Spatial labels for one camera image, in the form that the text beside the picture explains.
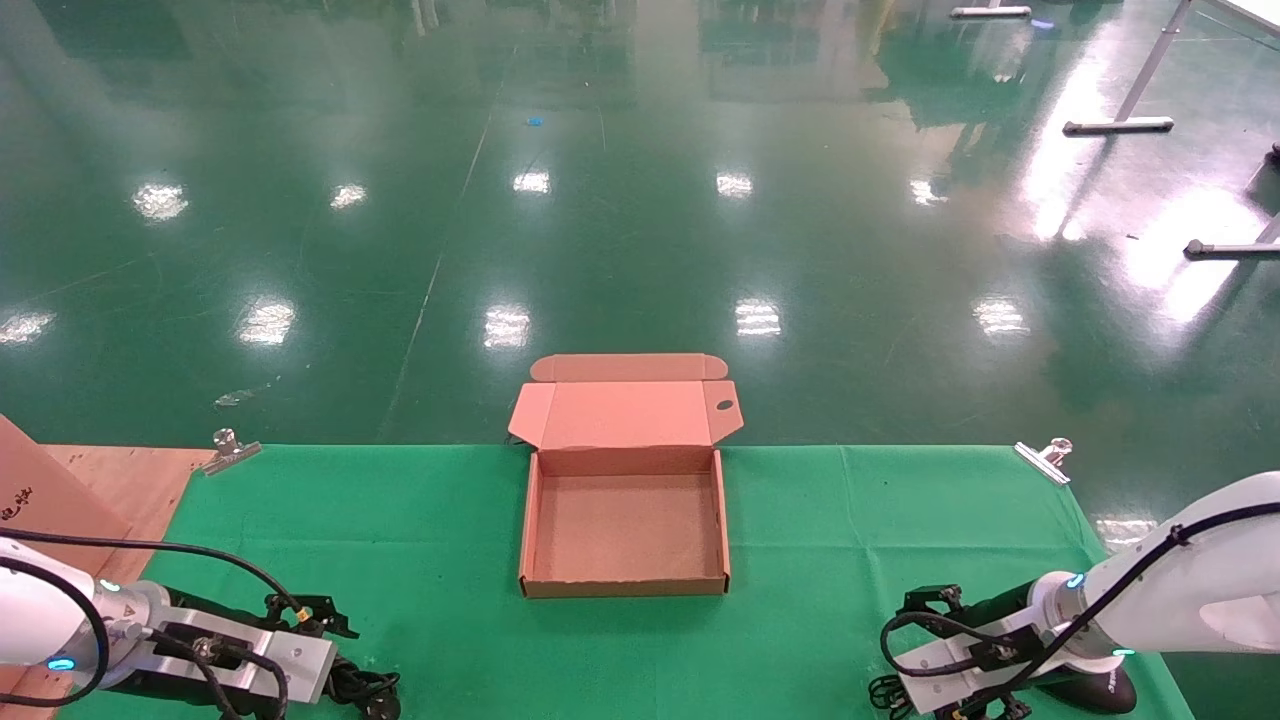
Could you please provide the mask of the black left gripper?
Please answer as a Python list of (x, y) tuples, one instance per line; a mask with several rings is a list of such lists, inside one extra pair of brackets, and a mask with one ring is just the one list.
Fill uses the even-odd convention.
[(173, 588), (105, 592), (110, 637), (108, 692), (214, 707), (223, 719), (283, 719), (288, 702), (275, 673), (227, 653), (268, 657), (276, 633), (358, 639), (325, 594), (268, 594), (266, 615), (229, 609)]

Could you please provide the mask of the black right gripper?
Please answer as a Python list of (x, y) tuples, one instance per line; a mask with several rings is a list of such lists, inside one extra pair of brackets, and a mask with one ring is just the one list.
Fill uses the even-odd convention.
[[(979, 626), (997, 621), (1029, 606), (1036, 583), (1028, 582), (991, 600), (973, 606), (963, 602), (963, 588), (957, 584), (922, 585), (904, 593), (900, 612), (928, 612), (950, 615), (960, 612), (960, 623)], [(1137, 689), (1116, 659), (1115, 667), (1106, 673), (1082, 671), (1070, 664), (1043, 670), (1021, 688), (1038, 687), (1046, 694), (1075, 708), (1094, 715), (1124, 715), (1137, 707)], [(979, 702), (963, 701), (942, 708), (947, 720), (1016, 720), (1027, 719), (1033, 710), (1018, 697), (996, 697)]]

